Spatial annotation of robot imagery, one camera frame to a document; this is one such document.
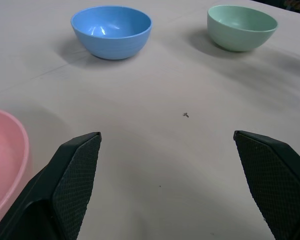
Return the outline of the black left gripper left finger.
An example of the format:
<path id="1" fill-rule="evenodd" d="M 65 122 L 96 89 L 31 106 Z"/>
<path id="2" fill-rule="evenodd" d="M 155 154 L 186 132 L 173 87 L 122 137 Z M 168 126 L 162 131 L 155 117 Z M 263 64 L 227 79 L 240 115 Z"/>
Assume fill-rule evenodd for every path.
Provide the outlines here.
<path id="1" fill-rule="evenodd" d="M 94 186 L 102 136 L 63 143 L 0 221 L 0 240 L 77 240 Z"/>

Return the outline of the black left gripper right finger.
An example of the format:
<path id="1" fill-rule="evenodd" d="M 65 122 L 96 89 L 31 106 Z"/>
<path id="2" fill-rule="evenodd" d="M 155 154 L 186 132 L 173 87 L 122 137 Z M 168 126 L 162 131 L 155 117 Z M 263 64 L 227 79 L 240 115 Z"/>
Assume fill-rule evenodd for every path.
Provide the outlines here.
<path id="1" fill-rule="evenodd" d="M 300 156 L 285 142 L 233 135 L 249 191 L 275 240 L 300 240 Z"/>

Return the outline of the pink plastic bowl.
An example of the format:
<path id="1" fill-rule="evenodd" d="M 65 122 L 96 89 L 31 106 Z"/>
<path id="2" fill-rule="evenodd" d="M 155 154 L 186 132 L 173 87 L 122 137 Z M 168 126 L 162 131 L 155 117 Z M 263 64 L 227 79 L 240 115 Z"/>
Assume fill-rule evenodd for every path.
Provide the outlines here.
<path id="1" fill-rule="evenodd" d="M 17 118 L 0 110 L 0 220 L 30 176 L 28 134 Z"/>

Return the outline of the green plastic bowl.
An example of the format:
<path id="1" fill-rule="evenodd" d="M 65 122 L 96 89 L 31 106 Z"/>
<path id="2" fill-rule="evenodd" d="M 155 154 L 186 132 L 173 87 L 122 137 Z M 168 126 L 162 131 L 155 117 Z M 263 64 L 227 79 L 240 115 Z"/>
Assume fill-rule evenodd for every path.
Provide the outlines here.
<path id="1" fill-rule="evenodd" d="M 216 5 L 207 11 L 207 33 L 231 52 L 249 52 L 263 45 L 277 30 L 270 15 L 244 6 Z"/>

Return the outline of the blue plastic bowl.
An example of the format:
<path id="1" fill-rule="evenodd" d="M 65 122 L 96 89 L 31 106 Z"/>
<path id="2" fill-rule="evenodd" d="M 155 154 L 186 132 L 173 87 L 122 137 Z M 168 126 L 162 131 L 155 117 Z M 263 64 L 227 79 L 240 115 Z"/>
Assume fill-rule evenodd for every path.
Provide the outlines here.
<path id="1" fill-rule="evenodd" d="M 117 5 L 83 9 L 72 16 L 70 23 L 87 51 L 106 60 L 136 55 L 146 45 L 153 26 L 144 12 Z"/>

